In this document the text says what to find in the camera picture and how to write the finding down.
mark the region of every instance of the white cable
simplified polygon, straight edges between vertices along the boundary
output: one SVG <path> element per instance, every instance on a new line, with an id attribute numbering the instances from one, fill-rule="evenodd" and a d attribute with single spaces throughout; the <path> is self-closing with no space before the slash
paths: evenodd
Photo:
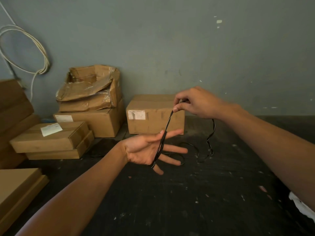
<path id="1" fill-rule="evenodd" d="M 44 47 L 42 46 L 42 44 L 32 35 L 30 35 L 29 33 L 27 33 L 25 30 L 23 30 L 21 27 L 19 27 L 18 25 L 16 25 L 16 23 L 14 22 L 14 20 L 12 19 L 12 17 L 10 16 L 10 14 L 7 12 L 7 10 L 5 9 L 5 7 L 2 5 L 1 1 L 0 1 L 0 5 L 2 7 L 2 9 L 4 10 L 4 12 L 7 14 L 7 16 L 9 17 L 9 19 L 11 20 L 11 22 L 13 23 L 13 25 L 5 25 L 3 27 L 0 28 L 0 41 L 1 41 L 1 37 L 8 31 L 20 31 L 22 32 L 24 35 L 26 35 L 27 37 L 29 37 L 33 42 L 34 44 L 36 45 L 36 47 L 39 49 L 39 51 L 41 52 L 41 54 L 43 55 L 44 57 L 44 66 L 43 68 L 39 69 L 38 71 L 36 72 L 31 72 L 31 71 L 28 71 L 28 70 L 25 70 L 23 69 L 22 67 L 19 67 L 17 64 L 15 64 L 14 62 L 12 62 L 8 57 L 6 57 L 6 55 L 4 54 L 4 52 L 2 51 L 2 48 L 1 48 L 1 42 L 0 42 L 0 54 L 2 56 L 2 58 L 7 61 L 8 63 L 10 63 L 11 65 L 17 67 L 18 69 L 24 71 L 24 72 L 27 72 L 27 73 L 30 73 L 30 74 L 34 74 L 33 75 L 33 79 L 32 79 L 32 82 L 31 82 L 31 98 L 30 98 L 30 101 L 32 101 L 33 99 L 33 84 L 34 84 L 34 80 L 35 80 L 35 77 L 36 75 L 42 75 L 42 74 L 45 74 L 48 69 L 49 69 L 49 60 L 48 60 L 48 56 L 47 56 L 47 53 L 46 53 L 46 50 L 44 49 Z"/>

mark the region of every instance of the person's right arm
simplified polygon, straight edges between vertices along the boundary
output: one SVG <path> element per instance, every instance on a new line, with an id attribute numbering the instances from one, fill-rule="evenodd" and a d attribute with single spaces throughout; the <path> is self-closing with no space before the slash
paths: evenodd
<path id="1" fill-rule="evenodd" d="M 180 99 L 189 102 L 179 103 Z M 315 145 L 217 98 L 201 87 L 178 93 L 174 112 L 187 110 L 226 123 L 300 200 L 315 211 Z"/>

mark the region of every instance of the person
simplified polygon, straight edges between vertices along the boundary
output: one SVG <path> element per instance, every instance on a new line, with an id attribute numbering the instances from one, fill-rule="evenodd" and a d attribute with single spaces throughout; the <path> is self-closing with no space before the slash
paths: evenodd
<path id="1" fill-rule="evenodd" d="M 193 87 L 176 95 L 173 111 L 181 110 L 226 123 L 292 192 L 311 209 L 315 209 L 314 144 L 249 114 L 237 104 L 217 98 L 201 87 Z M 152 163 L 163 133 L 140 134 L 120 141 L 103 159 L 47 202 L 17 235 L 79 235 L 128 162 L 144 165 Z M 182 129 L 170 131 L 166 138 L 181 133 Z M 164 150 L 187 153 L 185 148 L 167 144 Z M 179 161 L 163 154 L 159 160 L 180 165 Z M 163 174 L 158 165 L 153 170 Z"/>

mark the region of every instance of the person's left hand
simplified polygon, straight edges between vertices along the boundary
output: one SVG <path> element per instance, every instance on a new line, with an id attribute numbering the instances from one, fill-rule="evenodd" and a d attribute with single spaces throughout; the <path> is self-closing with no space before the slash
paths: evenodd
<path id="1" fill-rule="evenodd" d="M 169 131 L 167 132 L 165 139 L 182 134 L 183 132 L 183 129 Z M 136 164 L 150 165 L 154 160 L 155 153 L 158 149 L 163 134 L 164 130 L 158 134 L 139 134 L 121 141 L 128 161 Z M 168 144 L 164 144 L 163 150 L 182 154 L 188 152 L 186 148 Z M 160 155 L 159 160 L 176 166 L 181 164 L 179 160 L 175 160 L 163 154 Z M 157 164 L 155 164 L 153 170 L 159 175 L 164 173 Z"/>

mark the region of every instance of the black cord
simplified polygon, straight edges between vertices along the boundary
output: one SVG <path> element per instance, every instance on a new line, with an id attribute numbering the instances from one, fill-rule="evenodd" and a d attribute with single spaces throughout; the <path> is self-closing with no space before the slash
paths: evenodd
<path id="1" fill-rule="evenodd" d="M 168 119 L 167 124 L 166 124 L 166 127 L 165 127 L 165 132 L 164 132 L 164 134 L 163 134 L 163 136 L 162 136 L 162 138 L 161 138 L 159 147 L 158 147 L 158 149 L 157 149 L 157 151 L 156 151 L 156 153 L 155 153 L 154 160 L 153 160 L 152 164 L 150 165 L 151 168 L 153 168 L 153 167 L 155 166 L 155 164 L 156 164 L 158 158 L 160 157 L 160 155 L 161 155 L 161 153 L 162 153 L 162 151 L 163 151 L 164 142 L 165 142 L 165 137 L 166 137 L 166 133 L 167 133 L 167 127 L 168 127 L 168 125 L 169 125 L 169 123 L 170 123 L 170 121 L 171 121 L 171 117 L 172 117 L 173 113 L 174 113 L 174 112 L 171 111 L 171 114 L 170 114 L 170 116 L 169 116 L 169 119 Z M 210 137 L 213 136 L 213 134 L 215 133 L 215 121 L 214 121 L 214 119 L 212 119 L 212 122 L 213 122 L 213 132 L 212 132 L 212 133 L 209 135 L 209 137 L 207 138 L 207 143 L 208 143 L 208 146 L 209 146 L 209 148 L 210 148 L 211 154 L 208 154 L 202 161 L 198 161 L 198 160 L 197 160 L 198 163 L 203 163 L 210 155 L 211 155 L 211 156 L 213 155 L 213 150 L 212 150 L 212 147 L 211 147 L 211 145 L 210 145 L 210 143 L 209 143 Z M 186 143 L 186 142 L 181 142 L 179 145 L 181 145 L 181 144 L 188 144 L 188 145 L 193 146 L 193 147 L 195 148 L 195 150 L 197 151 L 197 153 L 198 153 L 198 158 L 199 158 L 199 149 L 198 149 L 196 146 L 194 146 L 194 145 L 192 145 L 192 144 L 190 144 L 190 143 Z M 182 163 L 181 165 L 183 165 L 183 164 L 185 163 L 185 158 L 184 158 L 184 156 L 183 156 L 182 154 L 175 153 L 175 152 L 169 152 L 168 154 L 169 154 L 169 156 L 171 156 L 171 154 L 178 154 L 179 156 L 181 156 L 181 157 L 183 158 L 183 163 Z"/>

